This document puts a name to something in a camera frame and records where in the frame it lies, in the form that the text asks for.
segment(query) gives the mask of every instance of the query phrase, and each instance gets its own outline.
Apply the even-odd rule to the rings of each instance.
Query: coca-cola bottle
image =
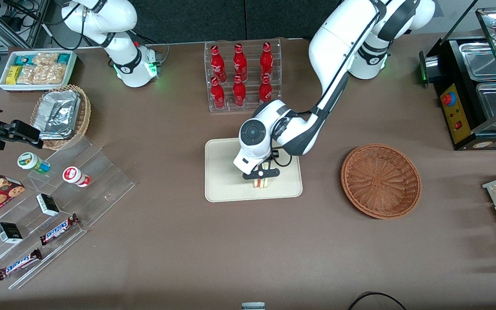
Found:
[[[265,42],[263,44],[263,53],[260,57],[260,78],[269,76],[273,78],[273,54],[271,53],[271,43]]]
[[[242,44],[235,44],[235,57],[233,57],[232,63],[235,66],[235,74],[240,75],[243,82],[247,80],[248,63],[246,62],[246,56],[242,52]]]
[[[260,104],[271,100],[273,87],[269,84],[269,76],[263,76],[263,82],[260,85]]]
[[[212,71],[219,79],[219,83],[223,84],[227,80],[227,73],[225,73],[225,62],[223,61],[223,57],[219,55],[219,48],[217,45],[212,45],[210,50],[212,51]]]
[[[223,87],[219,85],[217,77],[212,77],[211,82],[212,88],[210,89],[210,92],[212,93],[214,106],[218,110],[223,110],[225,108],[225,92],[223,91]]]
[[[236,106],[242,108],[246,103],[246,86],[242,82],[240,75],[235,75],[235,84],[232,86],[232,93],[235,97]]]

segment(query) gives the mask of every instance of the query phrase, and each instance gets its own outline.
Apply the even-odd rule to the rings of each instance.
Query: brown woven basket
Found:
[[[415,165],[388,145],[375,143],[353,149],[342,164],[340,179],[359,210],[384,220],[405,216],[421,196]]]
[[[43,148],[44,149],[52,149],[57,151],[61,149],[66,143],[69,143],[67,147],[75,145],[78,141],[83,138],[85,132],[87,132],[87,127],[89,126],[89,117],[91,117],[91,103],[89,102],[89,98],[85,95],[85,92],[81,90],[81,88],[75,85],[67,85],[55,88],[53,90],[49,90],[49,92],[64,92],[65,90],[74,90],[81,96],[81,104],[79,108],[79,112],[77,112],[76,126],[74,130],[74,135],[72,138],[68,140],[43,140]],[[37,101],[37,104],[34,108],[34,112],[30,118],[30,126],[34,125],[34,119],[37,115],[37,109],[40,106],[41,98]]]

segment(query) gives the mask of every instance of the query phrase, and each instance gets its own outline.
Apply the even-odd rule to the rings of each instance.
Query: red button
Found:
[[[449,105],[451,101],[453,100],[453,97],[450,94],[446,94],[441,98],[441,103],[445,105]]]

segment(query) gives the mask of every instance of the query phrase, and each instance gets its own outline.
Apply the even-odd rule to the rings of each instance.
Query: foil pan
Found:
[[[40,139],[70,139],[74,135],[80,103],[80,95],[73,90],[43,95],[33,125],[41,132]]]
[[[465,43],[459,46],[468,75],[476,82],[496,81],[496,59],[488,43]]]

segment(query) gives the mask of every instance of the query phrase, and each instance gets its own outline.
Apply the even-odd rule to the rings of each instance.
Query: brown tablecloth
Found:
[[[496,179],[496,151],[452,150],[433,88],[417,85],[418,52],[436,40],[404,36],[378,77],[350,80],[300,158],[299,198],[219,204],[204,197],[204,145],[235,137],[248,115],[208,112],[204,45],[172,45],[162,77],[138,89],[116,78],[102,49],[77,51],[72,82],[93,106],[88,136],[136,186],[20,290],[0,283],[0,310],[234,310],[247,301],[328,310],[370,290],[409,309],[496,308],[496,214],[481,188]],[[308,43],[282,43],[283,100],[306,110],[321,92]],[[29,120],[39,96],[1,92],[0,120]],[[366,143],[414,161],[423,190],[408,216],[374,220],[344,195],[342,160]],[[0,174],[24,178],[16,158],[31,150],[8,143]],[[361,308],[396,309],[368,299]]]

